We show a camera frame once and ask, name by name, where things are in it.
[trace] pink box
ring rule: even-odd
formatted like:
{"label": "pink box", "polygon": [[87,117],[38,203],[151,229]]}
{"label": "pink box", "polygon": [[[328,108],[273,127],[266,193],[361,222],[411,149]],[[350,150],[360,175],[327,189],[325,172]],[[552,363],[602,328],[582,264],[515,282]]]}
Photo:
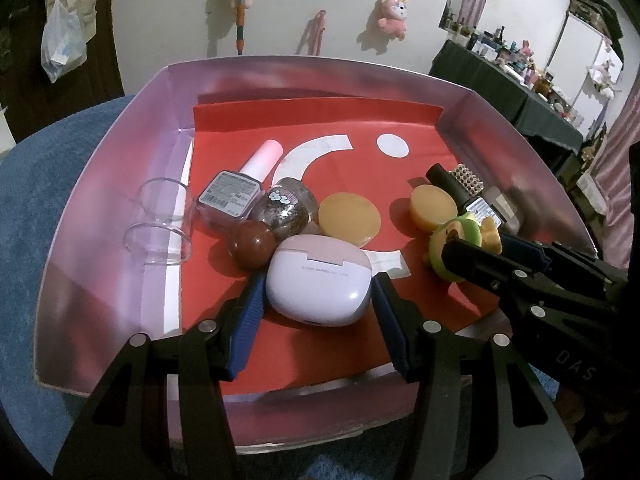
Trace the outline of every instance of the pink box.
{"label": "pink box", "polygon": [[[115,121],[66,204],[38,300],[38,380],[88,395],[132,334],[159,338],[174,328],[167,325],[165,309],[169,295],[175,302],[179,269],[168,274],[166,267],[140,266],[122,237],[132,200],[145,180],[180,179],[188,172],[194,105],[327,95],[441,106],[437,128],[442,137],[485,187],[498,186],[517,202],[525,214],[522,236],[558,240],[594,254],[580,216],[553,174],[528,142],[468,89],[419,73],[321,57],[245,56],[175,64],[162,69]],[[502,322],[497,312],[465,333],[489,335]],[[416,384],[405,384],[387,364],[327,384],[228,396],[225,406],[238,451],[261,452],[385,424],[411,412],[416,391]],[[176,399],[170,387],[170,431],[179,440]]]}

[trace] white paper circle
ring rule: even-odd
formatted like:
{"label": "white paper circle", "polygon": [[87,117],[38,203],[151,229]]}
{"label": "white paper circle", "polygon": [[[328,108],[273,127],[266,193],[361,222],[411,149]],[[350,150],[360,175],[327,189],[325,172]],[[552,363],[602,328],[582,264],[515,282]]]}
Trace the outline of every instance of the white paper circle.
{"label": "white paper circle", "polygon": [[380,151],[388,156],[403,158],[409,155],[409,145],[394,134],[382,134],[378,137]]}

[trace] yellow wax disc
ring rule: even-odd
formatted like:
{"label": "yellow wax disc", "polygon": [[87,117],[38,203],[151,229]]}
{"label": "yellow wax disc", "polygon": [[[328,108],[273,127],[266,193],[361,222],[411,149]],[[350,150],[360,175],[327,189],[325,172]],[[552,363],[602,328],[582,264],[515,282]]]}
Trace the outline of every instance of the yellow wax disc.
{"label": "yellow wax disc", "polygon": [[382,220],[370,200],[355,193],[340,192],[322,200],[318,224],[323,234],[357,247],[366,245],[380,231]]}
{"label": "yellow wax disc", "polygon": [[439,225],[455,218],[458,215],[458,208],[444,190],[430,184],[423,184],[411,193],[409,212],[418,228],[431,233]]}

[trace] blue gripper pad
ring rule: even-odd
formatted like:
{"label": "blue gripper pad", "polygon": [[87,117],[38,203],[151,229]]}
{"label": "blue gripper pad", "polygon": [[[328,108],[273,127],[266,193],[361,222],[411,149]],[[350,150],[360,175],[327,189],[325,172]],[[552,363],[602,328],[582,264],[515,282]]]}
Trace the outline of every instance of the blue gripper pad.
{"label": "blue gripper pad", "polygon": [[226,365],[231,380],[244,370],[254,346],[255,335],[258,333],[264,314],[266,280],[266,272],[252,274],[242,294],[236,300],[233,316],[230,316],[230,318],[237,317],[235,330],[230,336]]}
{"label": "blue gripper pad", "polygon": [[385,340],[386,350],[391,357],[391,362],[396,371],[406,379],[407,373],[411,369],[409,340],[402,330],[391,305],[391,300],[387,296],[380,279],[389,279],[386,272],[379,272],[371,279],[371,303],[378,318],[378,324]]}
{"label": "blue gripper pad", "polygon": [[528,267],[533,272],[547,272],[551,260],[545,256],[542,247],[505,233],[500,233],[500,240],[502,241],[500,256]]}

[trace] plastic bag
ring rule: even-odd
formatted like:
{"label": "plastic bag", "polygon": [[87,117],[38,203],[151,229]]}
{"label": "plastic bag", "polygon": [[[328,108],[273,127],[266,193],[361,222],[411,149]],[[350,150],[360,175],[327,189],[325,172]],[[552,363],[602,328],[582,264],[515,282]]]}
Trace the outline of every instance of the plastic bag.
{"label": "plastic bag", "polygon": [[86,43],[78,12],[69,12],[56,0],[42,33],[42,67],[52,83],[86,61]]}

